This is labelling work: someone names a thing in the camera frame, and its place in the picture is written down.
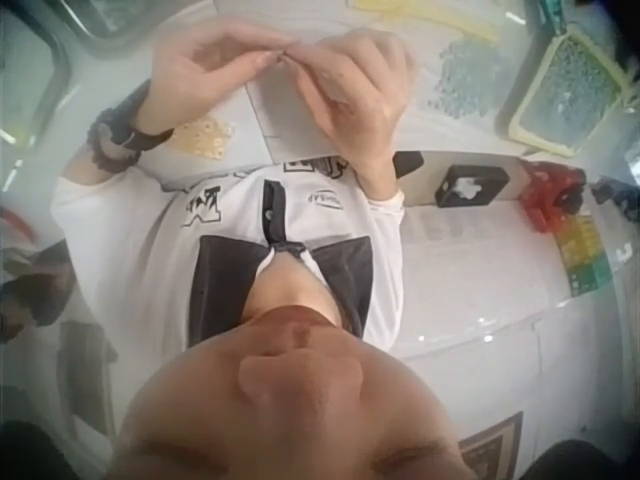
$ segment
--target lip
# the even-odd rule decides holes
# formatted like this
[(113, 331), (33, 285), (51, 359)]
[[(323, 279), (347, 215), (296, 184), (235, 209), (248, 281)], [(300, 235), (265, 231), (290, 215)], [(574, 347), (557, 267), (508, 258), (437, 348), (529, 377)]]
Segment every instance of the lip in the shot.
[(314, 331), (335, 326), (321, 314), (306, 307), (280, 307), (251, 322), (250, 328), (261, 329), (263, 346), (256, 356), (273, 357), (292, 350), (314, 349)]

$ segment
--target black object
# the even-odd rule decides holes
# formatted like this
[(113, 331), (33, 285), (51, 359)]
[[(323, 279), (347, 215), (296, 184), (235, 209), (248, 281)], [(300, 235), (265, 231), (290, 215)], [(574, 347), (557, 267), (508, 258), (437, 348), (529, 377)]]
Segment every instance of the black object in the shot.
[[(123, 172), (138, 163), (141, 152), (154, 149), (173, 135), (173, 130), (159, 135), (147, 135), (131, 126), (131, 121), (149, 94), (150, 85), (151, 80), (145, 81), (116, 108), (102, 112), (91, 126), (87, 143), (93, 148), (93, 161), (101, 170), (109, 173)], [(128, 159), (114, 160), (105, 154), (101, 145), (103, 129), (110, 132), (111, 142), (132, 151)]]
[(584, 185), (572, 185), (560, 192), (560, 195), (558, 195), (558, 198), (553, 202), (553, 205), (567, 215), (577, 215), (584, 203), (583, 194)]
[(621, 466), (594, 446), (568, 440), (547, 450), (521, 480), (622, 480)]
[(415, 172), (424, 165), (424, 158), (420, 152), (398, 152), (393, 156), (393, 168), (396, 178), (402, 178)]
[(509, 183), (500, 167), (453, 165), (436, 192), (440, 208), (489, 205)]
[(79, 480), (51, 438), (26, 422), (0, 425), (2, 478), (29, 480)]

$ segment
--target table surface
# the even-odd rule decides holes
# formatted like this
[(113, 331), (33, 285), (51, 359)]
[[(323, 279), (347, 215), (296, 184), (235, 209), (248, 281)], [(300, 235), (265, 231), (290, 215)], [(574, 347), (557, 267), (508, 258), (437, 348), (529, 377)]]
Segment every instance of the table surface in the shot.
[[(433, 19), (417, 18), (416, 5), (438, 4), (458, 7), (461, 2), (440, 0), (438, 2), (416, 2), (415, 0), (216, 0), (221, 14), (239, 15), (266, 23), (285, 31), (299, 35), (305, 41), (346, 32), (351, 28), (367, 27), (393, 31), (400, 35), (412, 47), (420, 70), (411, 105), (403, 117), (396, 135), (396, 146), (400, 150), (459, 151), (474, 153), (492, 153), (525, 156), (531, 149), (516, 143), (497, 133), (498, 114), (507, 93), (514, 87), (516, 76), (523, 67), (523, 61), (533, 42), (531, 25), (526, 22), (526, 0), (494, 1), (474, 0), (462, 2), (471, 12), (470, 18), (478, 19), (477, 12), (484, 12), (483, 21), (494, 26), (497, 43), (491, 46), (489, 53), (499, 58), (504, 68), (495, 78), (487, 78), (481, 68), (465, 70), (462, 76), (469, 75), (466, 93), (486, 97), (498, 95), (487, 111), (454, 118), (434, 105), (438, 102), (438, 83), (444, 75), (444, 61), (441, 55), (445, 50), (463, 38), (470, 38), (459, 30), (444, 26)], [(572, 2), (565, 2), (566, 17), (577, 22), (608, 54), (613, 54), (614, 37), (612, 25), (598, 5), (576, 8)], [(392, 6), (408, 14), (369, 13), (353, 8), (354, 4), (376, 4)], [(275, 162), (296, 160), (302, 157), (320, 156), (331, 153), (331, 147), (317, 133), (310, 123), (309, 116), (297, 99), (296, 92), (284, 73), (275, 71), (249, 87), (251, 102), (256, 110), (267, 146)], [(491, 99), (477, 101), (490, 105)], [(640, 115), (623, 112), (621, 107), (611, 112), (605, 124), (598, 128), (588, 140), (581, 152), (572, 159), (566, 159), (545, 152), (531, 154), (532, 160), (553, 160), (586, 168), (594, 174), (608, 173), (621, 180), (631, 180), (624, 168), (603, 166), (603, 158), (610, 162), (621, 157), (628, 148), (631, 132), (637, 132)]]

